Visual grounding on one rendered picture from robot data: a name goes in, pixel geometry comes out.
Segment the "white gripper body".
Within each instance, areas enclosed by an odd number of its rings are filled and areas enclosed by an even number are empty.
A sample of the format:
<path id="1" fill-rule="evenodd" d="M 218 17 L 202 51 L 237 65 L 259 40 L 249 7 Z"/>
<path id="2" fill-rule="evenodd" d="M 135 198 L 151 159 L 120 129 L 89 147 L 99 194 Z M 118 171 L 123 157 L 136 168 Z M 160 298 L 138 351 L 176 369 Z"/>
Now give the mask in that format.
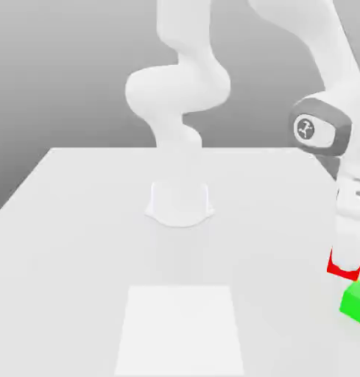
<path id="1" fill-rule="evenodd" d="M 337 179 L 336 210 L 339 215 L 360 220 L 360 178 Z"/>

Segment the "small red cube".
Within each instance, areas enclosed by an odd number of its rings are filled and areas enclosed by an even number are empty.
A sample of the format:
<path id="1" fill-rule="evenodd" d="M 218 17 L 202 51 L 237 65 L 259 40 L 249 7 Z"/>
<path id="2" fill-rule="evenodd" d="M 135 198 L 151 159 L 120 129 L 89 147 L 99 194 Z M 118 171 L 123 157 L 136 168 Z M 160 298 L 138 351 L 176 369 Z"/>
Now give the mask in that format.
<path id="1" fill-rule="evenodd" d="M 343 253 L 341 250 L 334 250 L 332 247 L 327 272 L 349 281 L 357 281 L 360 275 L 360 256 Z"/>

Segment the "small green cube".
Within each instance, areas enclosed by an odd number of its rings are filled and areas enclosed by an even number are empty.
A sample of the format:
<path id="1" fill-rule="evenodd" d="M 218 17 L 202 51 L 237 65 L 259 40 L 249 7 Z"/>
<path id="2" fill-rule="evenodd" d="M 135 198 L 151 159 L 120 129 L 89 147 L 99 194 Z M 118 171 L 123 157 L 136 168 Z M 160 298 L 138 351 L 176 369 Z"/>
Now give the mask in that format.
<path id="1" fill-rule="evenodd" d="M 360 281 L 354 281 L 346 288 L 339 311 L 360 323 Z"/>

